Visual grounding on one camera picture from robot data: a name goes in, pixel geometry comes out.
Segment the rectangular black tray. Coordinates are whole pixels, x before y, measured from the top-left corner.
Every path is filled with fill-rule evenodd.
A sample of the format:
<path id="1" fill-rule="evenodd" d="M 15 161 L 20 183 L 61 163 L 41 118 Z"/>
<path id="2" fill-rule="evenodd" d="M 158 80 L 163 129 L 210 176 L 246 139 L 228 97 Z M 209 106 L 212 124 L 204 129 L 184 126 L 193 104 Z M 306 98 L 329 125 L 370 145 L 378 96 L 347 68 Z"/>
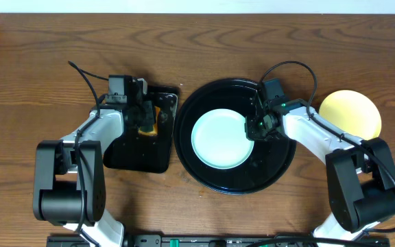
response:
<path id="1" fill-rule="evenodd" d="M 154 106 L 160 108 L 158 135 L 144 136 L 126 126 L 124 133 L 104 153 L 107 168 L 161 174 L 169 167 L 180 91 L 171 86 L 149 86 L 147 95 Z"/>

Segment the light green plate top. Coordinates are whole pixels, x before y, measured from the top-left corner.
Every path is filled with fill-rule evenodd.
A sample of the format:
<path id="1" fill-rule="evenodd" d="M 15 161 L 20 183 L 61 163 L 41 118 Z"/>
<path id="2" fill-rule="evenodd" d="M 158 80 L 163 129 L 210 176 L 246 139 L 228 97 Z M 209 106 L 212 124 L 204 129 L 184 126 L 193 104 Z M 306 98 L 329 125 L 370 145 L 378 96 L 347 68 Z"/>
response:
<path id="1" fill-rule="evenodd" d="M 254 141 L 246 136 L 245 124 L 246 118 L 234 110 L 208 111 L 193 126 L 193 151 L 201 162 L 215 169 L 239 166 L 254 148 Z"/>

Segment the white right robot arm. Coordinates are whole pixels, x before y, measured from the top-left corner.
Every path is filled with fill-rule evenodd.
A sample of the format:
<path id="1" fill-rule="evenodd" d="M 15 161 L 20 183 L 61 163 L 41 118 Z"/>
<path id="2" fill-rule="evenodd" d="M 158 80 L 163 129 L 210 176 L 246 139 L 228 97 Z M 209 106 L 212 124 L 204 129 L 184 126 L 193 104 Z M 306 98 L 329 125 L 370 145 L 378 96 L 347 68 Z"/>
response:
<path id="1" fill-rule="evenodd" d="M 334 126 L 302 99 L 258 102 L 246 117 L 253 141 L 296 141 L 326 166 L 331 214 L 308 240 L 314 246 L 358 246 L 395 216 L 395 164 L 386 142 L 368 141 Z M 385 233 L 394 233 L 395 227 Z"/>

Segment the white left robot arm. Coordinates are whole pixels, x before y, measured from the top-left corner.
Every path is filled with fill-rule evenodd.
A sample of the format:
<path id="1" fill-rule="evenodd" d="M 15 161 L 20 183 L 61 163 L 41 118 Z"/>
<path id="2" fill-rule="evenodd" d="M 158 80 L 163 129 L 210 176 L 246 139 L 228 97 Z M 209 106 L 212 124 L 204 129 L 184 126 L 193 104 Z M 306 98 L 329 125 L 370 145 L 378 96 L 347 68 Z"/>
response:
<path id="1" fill-rule="evenodd" d="M 36 148 L 33 214 L 72 230 L 89 246 L 122 246 L 125 227 L 106 210 L 103 155 L 126 130 L 156 122 L 145 79 L 108 78 L 88 119 L 71 134 Z"/>

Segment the orange green sponge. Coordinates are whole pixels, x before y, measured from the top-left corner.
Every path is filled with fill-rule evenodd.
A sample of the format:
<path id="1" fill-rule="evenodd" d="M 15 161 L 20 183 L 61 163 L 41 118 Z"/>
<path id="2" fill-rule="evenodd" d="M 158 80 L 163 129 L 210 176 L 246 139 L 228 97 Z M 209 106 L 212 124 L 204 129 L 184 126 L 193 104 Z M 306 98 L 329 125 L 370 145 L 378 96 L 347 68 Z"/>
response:
<path id="1" fill-rule="evenodd" d="M 158 135 L 158 116 L 160 112 L 160 108 L 158 106 L 155 107 L 156 117 L 155 123 L 151 126 L 142 126 L 138 129 L 138 133 L 144 136 L 155 137 Z"/>

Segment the yellow plate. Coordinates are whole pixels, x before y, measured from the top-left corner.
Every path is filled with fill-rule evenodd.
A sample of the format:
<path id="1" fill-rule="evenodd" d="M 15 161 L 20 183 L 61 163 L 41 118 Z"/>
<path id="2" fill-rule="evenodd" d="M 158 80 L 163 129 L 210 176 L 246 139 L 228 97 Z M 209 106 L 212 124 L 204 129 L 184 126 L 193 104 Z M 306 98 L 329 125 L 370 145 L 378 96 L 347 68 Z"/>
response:
<path id="1" fill-rule="evenodd" d="M 321 103 L 319 114 L 341 130 L 365 140 L 379 137 L 381 133 L 378 108 L 368 97 L 356 91 L 331 93 Z"/>

